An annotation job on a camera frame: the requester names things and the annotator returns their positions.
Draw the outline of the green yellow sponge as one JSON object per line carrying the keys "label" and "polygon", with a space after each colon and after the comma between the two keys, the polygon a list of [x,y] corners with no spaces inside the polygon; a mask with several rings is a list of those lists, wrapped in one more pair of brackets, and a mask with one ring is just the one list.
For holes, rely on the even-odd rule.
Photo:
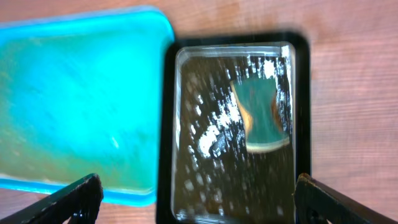
{"label": "green yellow sponge", "polygon": [[276,151],[290,144],[279,106],[275,78],[247,78],[230,83],[243,119],[245,145],[248,153]]}

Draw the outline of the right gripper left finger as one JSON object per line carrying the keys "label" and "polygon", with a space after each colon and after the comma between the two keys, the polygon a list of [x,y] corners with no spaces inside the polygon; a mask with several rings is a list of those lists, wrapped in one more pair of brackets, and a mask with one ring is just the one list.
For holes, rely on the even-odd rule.
{"label": "right gripper left finger", "polygon": [[1,219],[1,223],[95,223],[103,199],[98,174],[89,174],[38,202]]}

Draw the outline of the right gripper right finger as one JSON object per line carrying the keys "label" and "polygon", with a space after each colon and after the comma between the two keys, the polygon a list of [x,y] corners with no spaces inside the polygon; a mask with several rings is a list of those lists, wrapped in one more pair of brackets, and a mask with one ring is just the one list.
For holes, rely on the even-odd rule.
{"label": "right gripper right finger", "polygon": [[306,173],[297,179],[294,203],[300,223],[397,224]]}

